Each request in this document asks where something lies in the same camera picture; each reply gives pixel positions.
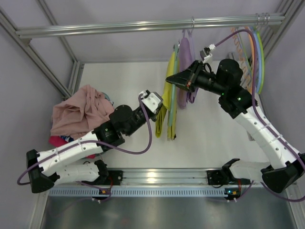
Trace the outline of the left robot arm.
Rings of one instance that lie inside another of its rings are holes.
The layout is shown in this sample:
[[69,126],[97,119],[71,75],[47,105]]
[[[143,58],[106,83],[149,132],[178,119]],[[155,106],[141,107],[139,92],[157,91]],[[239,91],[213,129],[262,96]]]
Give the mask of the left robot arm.
[[27,173],[32,193],[41,193],[55,185],[74,181],[103,183],[109,175],[103,162],[86,166],[75,165],[74,162],[117,149],[125,142],[124,135],[132,135],[150,120],[156,121],[159,111],[159,107],[151,109],[143,105],[132,110],[127,105],[120,105],[110,114],[109,121],[79,139],[49,151],[28,151]]

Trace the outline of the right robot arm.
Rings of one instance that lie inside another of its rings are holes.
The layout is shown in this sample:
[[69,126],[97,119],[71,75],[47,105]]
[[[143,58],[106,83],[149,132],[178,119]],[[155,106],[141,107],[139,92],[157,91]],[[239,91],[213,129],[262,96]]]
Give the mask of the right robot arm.
[[220,107],[251,135],[267,156],[268,162],[230,160],[222,167],[229,181],[259,181],[270,191],[281,193],[305,173],[305,156],[286,142],[265,117],[255,97],[240,85],[242,75],[238,62],[232,59],[221,60],[215,73],[206,71],[203,62],[194,61],[166,81],[185,91],[200,88],[218,95]]

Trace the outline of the yellow trousers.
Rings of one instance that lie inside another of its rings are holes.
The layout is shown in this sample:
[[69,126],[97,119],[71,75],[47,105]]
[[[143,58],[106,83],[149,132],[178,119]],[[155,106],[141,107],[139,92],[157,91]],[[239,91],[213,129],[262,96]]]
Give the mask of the yellow trousers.
[[[166,75],[165,77],[169,77],[174,74],[174,63],[175,63],[175,52],[172,52],[171,57],[169,59]],[[168,115],[167,122],[170,121],[169,115],[170,115],[170,108],[171,108],[171,98],[172,98],[172,84],[164,82],[164,88],[163,88],[163,105],[157,115],[157,121],[155,124],[155,136],[157,138],[160,138],[163,133],[163,124],[165,121],[166,115]],[[176,114],[173,114],[173,122],[172,126],[168,126],[168,123],[166,125],[166,131],[167,131],[167,139],[168,140],[174,140],[176,138]]]

